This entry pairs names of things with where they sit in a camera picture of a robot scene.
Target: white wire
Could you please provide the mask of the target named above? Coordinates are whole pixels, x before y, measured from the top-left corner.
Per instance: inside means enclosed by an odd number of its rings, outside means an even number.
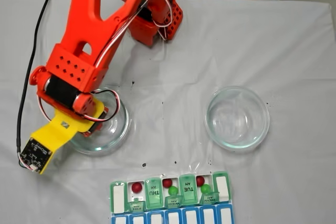
[[[142,10],[142,8],[147,4],[148,0],[145,0],[145,2],[140,6],[140,8],[118,29],[118,31],[112,36],[111,42],[106,46],[105,50],[99,57],[99,60],[97,61],[95,67],[99,67],[100,62],[106,55],[106,53],[110,50],[110,48],[113,46],[113,44],[119,39],[119,37],[124,33],[124,31],[128,28],[128,26],[131,24],[131,22],[135,19],[135,17],[138,15],[138,13]]]
[[[167,5],[168,5],[168,7],[169,7],[169,10],[170,10],[170,21],[169,21],[168,24],[159,24],[159,23],[157,23],[155,20],[153,20],[153,23],[154,23],[157,27],[167,27],[167,26],[169,26],[169,25],[173,22],[173,10],[172,10],[172,5],[171,5],[171,3],[170,3],[169,0],[165,0],[165,1],[166,1]]]
[[[164,41],[167,40],[167,33],[166,33],[166,28],[163,27],[164,29],[164,36],[162,35],[162,33],[160,32],[160,30],[158,30],[157,32],[160,34],[161,38],[163,38]]]
[[[38,95],[37,95],[37,102],[38,102],[38,106],[40,107],[40,110],[41,110],[42,114],[44,115],[44,117],[45,117],[48,121],[51,121],[51,119],[48,117],[47,113],[46,113],[45,110],[43,109],[42,101],[41,101],[41,97],[39,97]]]
[[[119,110],[120,110],[120,98],[118,93],[116,93],[114,90],[109,90],[111,91],[114,96],[115,96],[115,102],[117,103],[117,110],[114,112],[114,115],[118,114]],[[88,120],[92,120],[94,122],[106,122],[106,119],[99,119],[99,118],[93,118],[89,115],[82,115],[83,118],[88,119]]]
[[[33,169],[31,169],[28,165],[26,165],[26,164],[23,162],[22,158],[20,157],[20,152],[17,153],[17,157],[19,158],[20,162],[21,162],[27,169],[34,171]]]

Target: white table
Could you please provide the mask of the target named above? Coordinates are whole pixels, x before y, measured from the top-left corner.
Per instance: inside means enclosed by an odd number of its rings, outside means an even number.
[[[15,138],[44,0],[0,0],[1,223],[110,223],[112,181],[216,170],[231,176],[237,224],[334,223],[336,43],[330,6],[177,1],[184,19],[174,40],[149,49],[127,34],[105,77],[131,111],[125,144],[103,158],[65,147],[39,176],[18,166]],[[69,3],[50,1],[34,66],[44,64],[61,40]],[[107,17],[121,1],[102,5]],[[228,85],[254,90],[268,106],[270,130],[253,153],[231,154],[205,133],[206,103]],[[35,91],[28,89],[23,142],[46,123]]]

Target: pill organizer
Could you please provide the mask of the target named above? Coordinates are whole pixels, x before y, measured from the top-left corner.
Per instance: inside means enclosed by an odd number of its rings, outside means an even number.
[[[112,224],[234,224],[226,172],[115,181]]]

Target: green bead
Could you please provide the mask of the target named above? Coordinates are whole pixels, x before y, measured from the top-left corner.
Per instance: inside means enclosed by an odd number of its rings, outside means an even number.
[[[201,186],[201,192],[202,194],[211,193],[211,186],[208,184],[204,184],[203,186]]]
[[[168,189],[168,193],[170,196],[175,196],[179,193],[178,191],[179,189],[176,187],[176,186],[171,186],[169,189]]]

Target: red bead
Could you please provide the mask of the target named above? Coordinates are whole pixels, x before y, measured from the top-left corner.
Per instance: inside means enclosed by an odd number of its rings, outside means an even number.
[[[138,194],[139,192],[141,192],[142,190],[142,185],[140,182],[135,182],[132,185],[132,192],[134,192],[135,194]]]
[[[165,178],[164,180],[162,180],[162,185],[165,188],[169,188],[173,185],[173,181],[170,178]]]
[[[196,177],[197,186],[203,186],[204,182],[205,182],[205,180],[204,180],[203,176],[197,176]]]

